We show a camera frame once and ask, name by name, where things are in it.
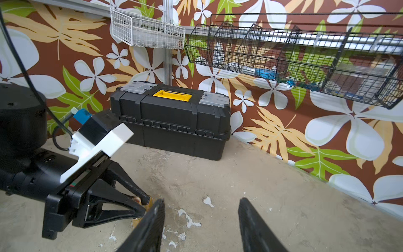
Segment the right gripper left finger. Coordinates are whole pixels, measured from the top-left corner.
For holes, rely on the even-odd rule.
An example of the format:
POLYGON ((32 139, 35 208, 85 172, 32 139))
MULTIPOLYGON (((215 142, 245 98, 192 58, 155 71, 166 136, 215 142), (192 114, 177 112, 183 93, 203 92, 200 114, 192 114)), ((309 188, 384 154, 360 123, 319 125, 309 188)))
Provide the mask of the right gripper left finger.
POLYGON ((165 202, 158 199, 116 252, 159 252, 164 222, 165 202))

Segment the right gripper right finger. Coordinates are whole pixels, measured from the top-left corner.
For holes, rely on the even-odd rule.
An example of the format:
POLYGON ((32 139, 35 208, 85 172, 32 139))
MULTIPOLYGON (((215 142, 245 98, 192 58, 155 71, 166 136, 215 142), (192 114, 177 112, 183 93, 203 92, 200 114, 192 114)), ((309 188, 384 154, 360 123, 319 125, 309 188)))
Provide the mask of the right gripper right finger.
POLYGON ((244 252, 287 252, 251 202, 243 197, 238 208, 244 252))

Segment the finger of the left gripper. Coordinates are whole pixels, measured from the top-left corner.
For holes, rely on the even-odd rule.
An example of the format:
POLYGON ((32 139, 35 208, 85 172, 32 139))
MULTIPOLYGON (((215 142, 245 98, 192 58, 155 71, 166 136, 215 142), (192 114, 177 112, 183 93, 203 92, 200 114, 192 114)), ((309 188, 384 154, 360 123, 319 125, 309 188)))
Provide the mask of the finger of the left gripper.
POLYGON ((117 162, 111 161, 103 178, 107 183, 112 184, 113 187, 115 187, 116 182, 120 183, 136 197, 140 198, 141 205, 145 206, 149 204, 151 199, 150 196, 134 183, 126 171, 117 162))
POLYGON ((132 196, 98 179, 83 194, 72 225, 90 228, 122 219, 139 219, 145 212, 132 196))

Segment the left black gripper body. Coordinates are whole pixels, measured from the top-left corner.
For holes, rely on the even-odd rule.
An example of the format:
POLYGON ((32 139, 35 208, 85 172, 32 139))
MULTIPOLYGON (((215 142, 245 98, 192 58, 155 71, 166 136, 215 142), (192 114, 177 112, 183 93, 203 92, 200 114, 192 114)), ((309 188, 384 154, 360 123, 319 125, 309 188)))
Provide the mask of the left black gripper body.
POLYGON ((72 224, 83 194, 96 180, 104 180, 111 160, 102 153, 97 154, 72 178, 61 183, 59 177, 74 162, 72 158, 50 151, 42 157, 42 168, 45 170, 42 174, 42 193, 45 195, 43 238, 55 240, 58 233, 72 224))

